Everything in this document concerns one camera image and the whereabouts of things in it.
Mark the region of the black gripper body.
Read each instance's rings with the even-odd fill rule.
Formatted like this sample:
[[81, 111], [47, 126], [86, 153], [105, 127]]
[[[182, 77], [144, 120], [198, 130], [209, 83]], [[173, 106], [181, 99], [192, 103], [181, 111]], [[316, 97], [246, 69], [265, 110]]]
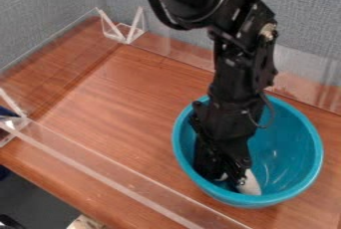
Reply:
[[261, 128], [264, 107], [263, 96], [244, 101], [220, 101], [209, 96], [206, 102], [192, 103], [190, 126], [212, 138], [224, 155], [250, 157], [248, 142]]

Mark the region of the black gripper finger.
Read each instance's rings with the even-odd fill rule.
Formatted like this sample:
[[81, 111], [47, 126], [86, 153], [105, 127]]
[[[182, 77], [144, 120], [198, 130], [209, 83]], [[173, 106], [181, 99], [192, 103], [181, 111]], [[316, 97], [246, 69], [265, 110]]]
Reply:
[[221, 148], [204, 132], [196, 134], [193, 168], [209, 181], [228, 179]]
[[226, 173], [233, 183], [245, 176], [245, 170], [252, 167], [252, 159], [249, 156], [236, 158], [222, 154], [218, 157], [218, 161], [220, 177]]

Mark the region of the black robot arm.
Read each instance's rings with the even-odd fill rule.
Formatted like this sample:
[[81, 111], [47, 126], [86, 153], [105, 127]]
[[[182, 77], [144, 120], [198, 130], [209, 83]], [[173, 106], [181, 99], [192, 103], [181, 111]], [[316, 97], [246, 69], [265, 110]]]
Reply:
[[193, 168], [206, 180], [259, 195], [248, 143], [271, 108], [264, 90], [277, 75], [276, 14], [261, 0], [149, 1], [164, 24], [184, 31], [204, 28], [214, 43], [208, 101], [192, 103], [189, 118], [196, 132]]

